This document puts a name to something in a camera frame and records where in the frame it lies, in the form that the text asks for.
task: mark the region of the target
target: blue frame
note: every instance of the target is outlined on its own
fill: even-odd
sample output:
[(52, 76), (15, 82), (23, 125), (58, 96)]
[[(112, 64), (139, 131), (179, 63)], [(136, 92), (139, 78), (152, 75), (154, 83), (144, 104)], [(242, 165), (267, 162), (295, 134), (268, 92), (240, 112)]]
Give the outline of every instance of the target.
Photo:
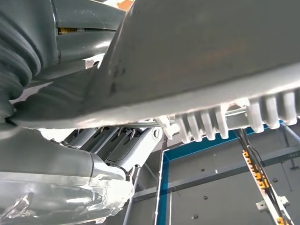
[[(267, 125), (264, 125), (264, 128), (268, 129), (268, 127)], [(254, 133), (254, 131), (250, 127), (246, 128), (246, 131), (248, 135)], [(228, 136), (228, 139), (222, 139), (219, 134), (216, 134), (216, 139), (213, 141), (209, 141), (205, 138), (203, 139), (202, 142), (192, 142), (182, 145), (176, 149), (164, 151), (163, 154), (164, 159), (161, 173), (161, 185), (158, 203), (158, 225), (167, 225), (167, 188), (169, 183), (170, 162), (237, 139), (233, 130), (229, 131)]]

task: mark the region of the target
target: bolt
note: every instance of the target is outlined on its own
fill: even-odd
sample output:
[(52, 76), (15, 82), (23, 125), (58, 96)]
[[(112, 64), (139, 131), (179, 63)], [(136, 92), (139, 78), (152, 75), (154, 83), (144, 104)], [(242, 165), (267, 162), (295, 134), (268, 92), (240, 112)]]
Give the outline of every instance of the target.
[(197, 218), (198, 218), (199, 216), (197, 215), (197, 214), (194, 214), (194, 216), (191, 218), (191, 219), (197, 219)]

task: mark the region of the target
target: torn plastic wrap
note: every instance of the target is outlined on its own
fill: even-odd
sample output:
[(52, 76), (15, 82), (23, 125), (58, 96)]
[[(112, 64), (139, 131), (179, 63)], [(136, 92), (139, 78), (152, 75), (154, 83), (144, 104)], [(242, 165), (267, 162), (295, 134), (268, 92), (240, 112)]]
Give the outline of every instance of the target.
[(103, 223), (133, 195), (132, 183), (95, 178), (0, 172), (1, 225)]

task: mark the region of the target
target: gray metal beam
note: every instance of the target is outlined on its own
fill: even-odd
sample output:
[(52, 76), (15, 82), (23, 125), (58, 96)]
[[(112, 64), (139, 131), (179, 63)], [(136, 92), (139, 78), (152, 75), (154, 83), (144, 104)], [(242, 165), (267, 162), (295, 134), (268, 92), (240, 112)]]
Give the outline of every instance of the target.
[(291, 128), (289, 128), (288, 125), (284, 124), (283, 125), (284, 129), (286, 129), (287, 132), (289, 132), (290, 135), (292, 135), (293, 138), (295, 138), (295, 140), (297, 140), (298, 142), (300, 143), (300, 137), (298, 136), (296, 133), (295, 133), (293, 130), (292, 130)]
[(147, 164), (145, 163), (144, 164), (145, 168), (146, 168), (148, 170), (148, 172), (149, 172), (155, 180), (158, 181), (158, 178), (152, 171), (152, 169), (150, 169), (150, 167)]
[[(277, 163), (282, 163), (292, 158), (300, 157), (300, 144), (294, 147), (288, 147), (280, 150), (274, 151), (262, 156), (262, 160), (266, 165), (274, 165)], [(208, 183), (214, 180), (219, 180), (226, 177), (231, 177), (240, 173), (248, 172), (249, 169), (243, 160), (238, 163), (231, 164), (226, 167), (218, 168), (209, 172), (201, 172), (196, 175), (190, 176), (185, 179), (170, 182), (167, 192), (175, 192), (186, 188), (191, 188), (197, 185)], [(152, 187), (149, 189), (139, 191), (134, 194), (133, 201), (139, 202), (142, 200), (155, 197), (157, 192), (157, 187)]]

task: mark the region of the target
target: metal frame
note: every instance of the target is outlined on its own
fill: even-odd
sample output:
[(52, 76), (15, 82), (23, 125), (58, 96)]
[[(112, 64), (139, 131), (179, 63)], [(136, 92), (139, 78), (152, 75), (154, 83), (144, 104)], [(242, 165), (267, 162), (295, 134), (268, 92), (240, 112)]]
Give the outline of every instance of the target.
[[(300, 143), (300, 138), (298, 137), (295, 132), (287, 127), (287, 125), (280, 121), (282, 127), (284, 130), (290, 133), (292, 137), (298, 140)], [(251, 128), (247, 128), (246, 133), (248, 135), (253, 134), (254, 131)], [(163, 153), (163, 164), (162, 164), (162, 172), (161, 172), (161, 185), (159, 196), (159, 204), (158, 204), (158, 215), (158, 221), (156, 224), (158, 225), (166, 225), (167, 218), (167, 194), (174, 191), (182, 190), (185, 188), (191, 188), (200, 184), (208, 183), (214, 180), (219, 180), (222, 178), (237, 175), (240, 173), (248, 172), (247, 166), (244, 161), (240, 161), (238, 163), (232, 164), (227, 167), (219, 168), (218, 173), (216, 171), (209, 171), (205, 173), (200, 173), (194, 176), (191, 176), (186, 179), (178, 180), (174, 182), (169, 183), (169, 165), (170, 161), (173, 161), (178, 158), (182, 158), (191, 154), (194, 154), (196, 152), (200, 152), (202, 150), (207, 150), (209, 148), (231, 142), (237, 139), (236, 134), (234, 131), (229, 132), (228, 139), (224, 140), (222, 139), (219, 134), (216, 136), (216, 140), (209, 141), (207, 139), (204, 139), (202, 142), (192, 142), (188, 145), (183, 145), (178, 147), (173, 150), (166, 150)], [(273, 165), (277, 163), (282, 163), (283, 161), (292, 160), (293, 158), (300, 157), (300, 144), (294, 147), (289, 147), (287, 145), (286, 148), (277, 150), (272, 153), (268, 153), (265, 155), (262, 155), (262, 159), (266, 165)], [(157, 193), (157, 188), (149, 188), (147, 190), (139, 191), (134, 195), (133, 201), (138, 202), (145, 199), (155, 197)]]

